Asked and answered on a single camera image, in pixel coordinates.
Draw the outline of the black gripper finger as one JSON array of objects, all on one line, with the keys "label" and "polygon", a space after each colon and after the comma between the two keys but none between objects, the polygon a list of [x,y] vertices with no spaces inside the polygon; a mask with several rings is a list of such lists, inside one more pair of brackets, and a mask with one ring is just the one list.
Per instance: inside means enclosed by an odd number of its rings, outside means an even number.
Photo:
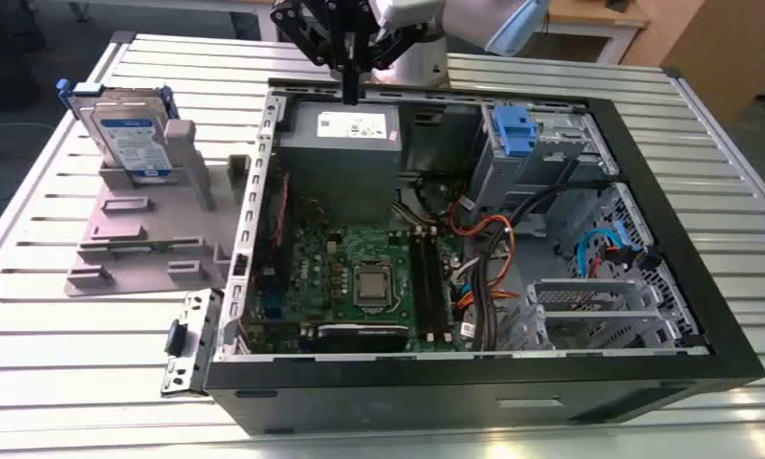
[{"label": "black gripper finger", "polygon": [[338,74],[341,101],[350,104],[350,59],[345,46],[346,32],[334,29],[320,33],[301,30],[301,2],[276,1],[270,19],[285,37],[316,66],[326,66]]},{"label": "black gripper finger", "polygon": [[408,49],[427,35],[428,24],[406,26],[394,30],[378,43],[370,43],[372,28],[364,25],[352,39],[350,52],[350,103],[358,103],[361,74],[385,70]]}]

